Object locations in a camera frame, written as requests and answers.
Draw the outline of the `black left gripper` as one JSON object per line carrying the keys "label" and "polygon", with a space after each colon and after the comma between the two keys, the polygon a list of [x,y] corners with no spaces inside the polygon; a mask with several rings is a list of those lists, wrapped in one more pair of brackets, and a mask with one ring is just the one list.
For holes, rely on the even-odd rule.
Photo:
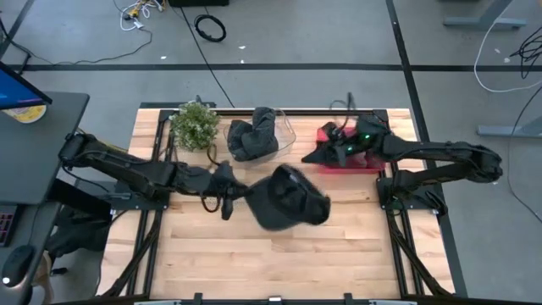
{"label": "black left gripper", "polygon": [[229,161],[223,161],[213,172],[209,190],[216,198],[231,200],[248,197],[253,193],[250,186],[239,184]]}

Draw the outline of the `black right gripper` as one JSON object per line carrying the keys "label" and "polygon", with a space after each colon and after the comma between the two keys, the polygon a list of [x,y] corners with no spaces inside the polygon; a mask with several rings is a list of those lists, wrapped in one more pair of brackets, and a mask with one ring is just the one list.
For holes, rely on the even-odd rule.
{"label": "black right gripper", "polygon": [[305,164],[333,164],[346,166],[346,158],[363,153],[377,146],[379,138],[389,134],[388,127],[376,116],[360,115],[354,130],[334,128],[330,132],[329,145],[319,146],[301,161]]}

